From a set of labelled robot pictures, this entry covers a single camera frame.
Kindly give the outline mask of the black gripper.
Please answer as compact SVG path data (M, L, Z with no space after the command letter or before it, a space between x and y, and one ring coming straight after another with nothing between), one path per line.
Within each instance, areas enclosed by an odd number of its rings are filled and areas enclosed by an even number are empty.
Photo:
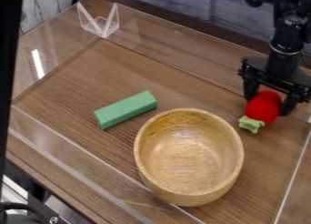
M311 72L297 68L290 77L274 76L266 71L267 59L243 57L238 74L243 79L245 98L251 100L261 85L287 94L281 107L281 115L287 116L301 102L311 100Z

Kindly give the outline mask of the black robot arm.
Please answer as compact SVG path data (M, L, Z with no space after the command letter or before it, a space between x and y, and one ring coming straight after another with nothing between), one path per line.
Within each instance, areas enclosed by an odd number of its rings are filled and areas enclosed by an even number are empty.
M269 57L243 57L238 74L245 98L259 94L261 85L286 95L279 114L287 116L299 103L311 100L311 72L301 68L305 45L311 43L311 0L245 0L253 7L274 6L275 33Z

